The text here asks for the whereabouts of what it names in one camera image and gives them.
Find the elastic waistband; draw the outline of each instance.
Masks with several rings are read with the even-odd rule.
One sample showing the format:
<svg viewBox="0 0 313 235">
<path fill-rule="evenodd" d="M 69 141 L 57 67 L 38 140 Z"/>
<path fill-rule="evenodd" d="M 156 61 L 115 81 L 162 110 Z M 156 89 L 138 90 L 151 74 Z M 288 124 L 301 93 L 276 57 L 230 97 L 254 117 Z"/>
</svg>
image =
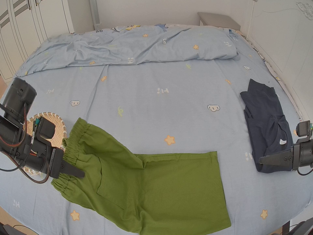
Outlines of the elastic waistband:
<svg viewBox="0 0 313 235">
<path fill-rule="evenodd" d="M 69 134 L 69 137 L 63 139 L 62 141 L 62 144 L 65 147 L 63 159 L 73 166 L 76 165 L 78 155 L 81 152 L 81 148 L 78 145 L 78 142 L 82 138 L 82 136 L 86 133 L 86 131 L 89 129 L 89 127 L 90 124 L 88 124 L 85 120 L 79 118 L 74 124 Z M 71 178 L 73 178 L 73 176 L 60 173 L 59 178 L 53 179 L 51 184 L 54 186 L 56 190 L 63 193 L 67 188 L 68 182 Z"/>
</svg>

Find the headboard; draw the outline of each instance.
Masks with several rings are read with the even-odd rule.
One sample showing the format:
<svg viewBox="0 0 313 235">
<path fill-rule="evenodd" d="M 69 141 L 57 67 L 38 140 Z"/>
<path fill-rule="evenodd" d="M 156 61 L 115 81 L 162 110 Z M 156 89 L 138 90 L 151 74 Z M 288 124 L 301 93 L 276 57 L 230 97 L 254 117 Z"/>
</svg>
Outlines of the headboard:
<svg viewBox="0 0 313 235">
<path fill-rule="evenodd" d="M 248 0 L 241 31 L 313 122 L 313 0 Z"/>
</svg>

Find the cabinet door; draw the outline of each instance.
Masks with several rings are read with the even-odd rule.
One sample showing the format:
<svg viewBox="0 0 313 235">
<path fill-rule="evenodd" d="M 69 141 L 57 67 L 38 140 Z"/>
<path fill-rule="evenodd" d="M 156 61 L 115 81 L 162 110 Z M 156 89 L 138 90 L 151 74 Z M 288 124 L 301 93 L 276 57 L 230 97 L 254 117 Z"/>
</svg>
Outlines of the cabinet door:
<svg viewBox="0 0 313 235">
<path fill-rule="evenodd" d="M 1 65 L 3 60 L 6 61 L 0 70 L 4 78 L 10 76 L 9 72 L 14 74 L 23 63 L 23 54 L 20 53 L 13 34 L 14 26 L 10 19 L 12 18 L 10 9 L 9 0 L 0 0 L 0 49 L 3 56 L 0 57 Z"/>
<path fill-rule="evenodd" d="M 11 5 L 14 9 L 13 21 L 16 33 L 21 41 L 22 48 L 24 48 L 25 56 L 28 57 L 41 44 L 40 35 L 35 25 L 37 15 L 33 8 L 34 3 L 33 0 L 12 0 Z"/>
<path fill-rule="evenodd" d="M 35 0 L 37 18 L 45 38 L 69 33 L 62 0 Z"/>
</svg>

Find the woven basket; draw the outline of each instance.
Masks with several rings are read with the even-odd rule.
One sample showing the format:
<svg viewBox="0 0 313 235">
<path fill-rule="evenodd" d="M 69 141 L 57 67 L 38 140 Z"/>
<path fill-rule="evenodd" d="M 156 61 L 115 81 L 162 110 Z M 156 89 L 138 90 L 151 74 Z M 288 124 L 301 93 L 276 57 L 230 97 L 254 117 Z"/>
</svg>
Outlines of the woven basket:
<svg viewBox="0 0 313 235">
<path fill-rule="evenodd" d="M 51 139 L 47 139 L 52 146 L 59 147 L 64 150 L 62 145 L 63 138 L 67 138 L 67 131 L 65 127 L 64 121 L 61 117 L 53 112 L 42 112 L 37 115 L 32 116 L 29 120 L 27 120 L 27 133 L 32 135 L 33 132 L 33 121 L 37 118 L 44 117 L 55 125 L 54 136 Z M 41 172 L 37 172 L 28 167 L 24 167 L 24 171 L 30 175 L 41 175 Z"/>
</svg>

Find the bedside table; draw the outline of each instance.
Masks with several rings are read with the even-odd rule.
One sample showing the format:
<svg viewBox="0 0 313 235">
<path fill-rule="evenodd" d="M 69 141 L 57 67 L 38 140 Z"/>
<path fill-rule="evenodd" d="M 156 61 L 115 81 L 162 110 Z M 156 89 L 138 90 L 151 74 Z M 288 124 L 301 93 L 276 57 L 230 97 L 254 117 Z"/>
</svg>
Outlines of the bedside table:
<svg viewBox="0 0 313 235">
<path fill-rule="evenodd" d="M 240 30 L 240 25 L 229 16 L 205 12 L 198 12 L 198 15 L 200 16 L 200 26 L 211 25 Z"/>
</svg>

